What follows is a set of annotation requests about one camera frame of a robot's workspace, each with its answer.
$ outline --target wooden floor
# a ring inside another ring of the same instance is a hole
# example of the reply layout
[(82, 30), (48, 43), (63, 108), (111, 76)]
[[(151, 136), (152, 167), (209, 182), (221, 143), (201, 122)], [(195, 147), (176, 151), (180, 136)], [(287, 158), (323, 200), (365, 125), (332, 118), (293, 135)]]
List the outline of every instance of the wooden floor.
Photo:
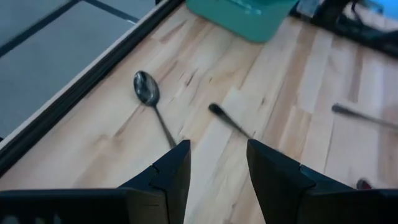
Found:
[[(369, 14), (390, 29), (395, 22)], [(264, 223), (246, 139), (215, 118), (219, 103), (248, 133), (350, 186), (398, 187), (398, 136), (331, 112), (333, 103), (398, 122), (398, 62), (287, 18), (253, 44), (182, 5), (0, 179), (0, 189), (116, 187), (165, 154), (167, 140), (134, 94), (152, 74), (177, 141), (192, 141), (186, 223)]]

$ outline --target metal spoon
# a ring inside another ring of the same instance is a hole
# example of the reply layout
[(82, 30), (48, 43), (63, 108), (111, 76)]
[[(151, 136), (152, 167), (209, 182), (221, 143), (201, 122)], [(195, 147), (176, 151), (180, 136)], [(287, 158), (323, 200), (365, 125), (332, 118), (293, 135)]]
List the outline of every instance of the metal spoon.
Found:
[(363, 119), (366, 121), (370, 121), (376, 124), (380, 124), (381, 126), (385, 126), (391, 129), (394, 129), (396, 131), (398, 131), (398, 125), (394, 124), (392, 122), (388, 122), (388, 121), (384, 121), (383, 119), (380, 118), (374, 118), (372, 116), (366, 115), (364, 113), (361, 113), (359, 111), (354, 111), (346, 106), (340, 105), (338, 103), (335, 103), (332, 107), (331, 110), (334, 113), (339, 113), (345, 116), (349, 116), (349, 117), (353, 117), (353, 118), (359, 118), (359, 119)]
[(214, 113), (215, 115), (217, 115), (217, 117), (219, 117), (220, 119), (222, 119), (225, 123), (231, 125), (233, 128), (235, 128), (236, 130), (238, 130), (241, 134), (243, 134), (244, 136), (246, 136), (248, 139), (252, 139), (253, 137), (251, 137), (247, 132), (243, 131), (243, 129), (241, 127), (239, 127), (235, 121), (233, 121), (231, 119), (231, 117), (225, 113), (225, 111), (218, 106), (216, 103), (212, 103), (209, 105), (209, 110)]
[(166, 124), (164, 123), (164, 120), (160, 115), (159, 110), (156, 107), (160, 99), (160, 91), (156, 81), (148, 73), (144, 71), (138, 71), (134, 76), (134, 89), (139, 100), (155, 110), (157, 118), (162, 125), (163, 132), (165, 133), (166, 138), (169, 142), (169, 145), (171, 148), (174, 148), (176, 146), (176, 143), (172, 135), (170, 134), (169, 129), (166, 127)]

